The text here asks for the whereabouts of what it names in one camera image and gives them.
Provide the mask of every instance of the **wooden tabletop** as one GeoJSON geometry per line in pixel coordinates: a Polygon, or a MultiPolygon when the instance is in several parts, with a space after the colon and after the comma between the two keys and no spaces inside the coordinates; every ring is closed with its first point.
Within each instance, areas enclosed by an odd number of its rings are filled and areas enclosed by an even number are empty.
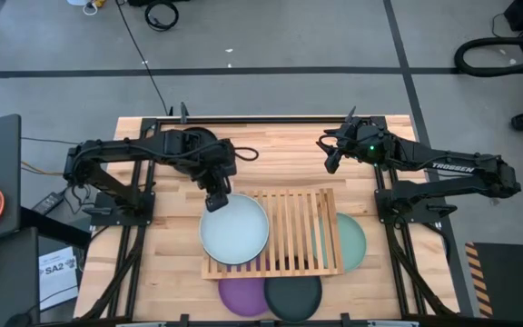
{"type": "MultiPolygon", "coordinates": [[[[414,140],[407,115],[386,118],[391,132],[414,140]]],[[[121,117],[114,138],[138,138],[142,119],[121,117]]],[[[189,126],[167,125],[164,129],[189,126]]],[[[377,186],[374,170],[368,164],[346,159],[336,174],[328,174],[324,168],[326,155],[315,144],[322,130],[338,125],[207,124],[205,127],[218,138],[230,138],[235,146],[250,146],[260,152],[255,162],[237,160],[238,173],[231,178],[235,192],[332,188],[337,211],[356,219],[366,233],[367,255],[362,265],[343,275],[321,278],[322,301],[312,319],[337,320],[341,312],[348,312],[351,319],[400,317],[389,246],[374,203],[373,191],[377,186]]],[[[108,165],[108,172],[122,183],[131,181],[132,170],[133,163],[108,165]]],[[[423,172],[399,172],[399,178],[425,182],[423,172]]],[[[387,173],[385,179],[389,187],[387,173]]],[[[197,228],[204,209],[204,191],[169,166],[157,165],[154,180],[155,216],[144,241],[134,320],[178,321],[182,313],[189,313],[192,321],[276,319],[271,312],[243,318],[223,306],[217,282],[201,278],[203,249],[197,228]]],[[[416,224],[412,224],[410,230],[420,274],[438,297],[457,311],[459,307],[440,236],[416,224]]],[[[112,279],[121,232],[122,227],[110,227],[91,244],[74,316],[87,312],[112,279]]],[[[406,273],[403,275],[410,311],[415,312],[410,280],[406,273]]],[[[124,313],[128,282],[127,276],[121,290],[119,314],[124,313]]]]}

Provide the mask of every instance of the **teal plate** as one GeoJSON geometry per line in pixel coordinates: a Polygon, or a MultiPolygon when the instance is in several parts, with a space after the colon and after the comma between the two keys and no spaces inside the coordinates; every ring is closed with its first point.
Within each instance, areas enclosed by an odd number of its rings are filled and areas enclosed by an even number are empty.
{"type": "MultiPolygon", "coordinates": [[[[359,267],[367,253],[367,238],[362,231],[359,223],[354,218],[344,214],[336,213],[338,219],[338,229],[340,233],[340,248],[342,249],[342,263],[344,265],[344,272],[347,273],[359,267]]],[[[316,254],[316,237],[314,232],[312,234],[312,252],[314,258],[318,259],[316,254]]],[[[328,268],[328,260],[326,257],[326,243],[324,242],[324,226],[322,219],[320,219],[320,236],[322,243],[322,260],[324,267],[328,268]]]]}

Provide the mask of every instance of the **white paper manual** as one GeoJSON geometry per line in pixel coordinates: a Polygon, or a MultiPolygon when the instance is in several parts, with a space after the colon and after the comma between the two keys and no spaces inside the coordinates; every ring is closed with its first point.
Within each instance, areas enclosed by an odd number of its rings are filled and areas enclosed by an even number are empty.
{"type": "Polygon", "coordinates": [[[77,264],[72,247],[40,256],[40,311],[78,296],[77,264]]]}

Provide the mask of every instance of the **concrete floor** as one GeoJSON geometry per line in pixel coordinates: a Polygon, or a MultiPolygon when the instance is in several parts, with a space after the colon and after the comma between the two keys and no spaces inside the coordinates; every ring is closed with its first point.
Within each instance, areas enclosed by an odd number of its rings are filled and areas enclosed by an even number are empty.
{"type": "MultiPolygon", "coordinates": [[[[124,6],[152,68],[287,66],[400,67],[383,0],[193,0],[179,3],[179,24],[155,33],[143,10],[124,6]]],[[[452,67],[455,49],[491,36],[493,15],[510,0],[390,0],[410,67],[452,67]]],[[[0,0],[0,115],[23,117],[23,135],[80,142],[108,139],[119,116],[159,115],[163,108],[146,76],[13,77],[14,72],[143,69],[112,1],[85,16],[64,0],[0,0]]],[[[497,20],[501,35],[513,35],[497,20]]],[[[469,54],[477,65],[523,61],[518,49],[469,54]]],[[[155,77],[168,105],[200,114],[412,114],[400,70],[381,74],[224,74],[155,77]]],[[[509,118],[523,113],[523,75],[478,79],[413,75],[430,143],[461,152],[502,154],[523,186],[523,134],[509,118]]],[[[22,158],[48,171],[63,168],[66,146],[23,142],[22,158]]],[[[22,173],[22,204],[30,207],[64,188],[59,178],[22,173]]],[[[464,242],[523,243],[523,192],[492,205],[480,196],[449,198],[460,258],[464,242]]],[[[72,222],[61,207],[54,217],[72,222]]],[[[469,268],[463,265],[468,278],[469,268]]],[[[471,291],[471,282],[467,279],[471,291]]],[[[472,299],[474,312],[477,305],[472,299]]],[[[67,304],[43,313],[65,320],[67,304]]]]}

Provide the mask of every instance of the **vacuum hose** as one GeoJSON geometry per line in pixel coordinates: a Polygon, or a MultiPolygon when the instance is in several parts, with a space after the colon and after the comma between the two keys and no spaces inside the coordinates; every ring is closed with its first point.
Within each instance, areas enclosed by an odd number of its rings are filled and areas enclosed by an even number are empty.
{"type": "Polygon", "coordinates": [[[485,45],[523,45],[523,38],[518,37],[487,37],[471,40],[459,47],[455,52],[455,66],[463,73],[476,77],[496,77],[508,74],[523,74],[523,64],[508,67],[472,67],[463,59],[463,55],[471,48],[485,45]]]}

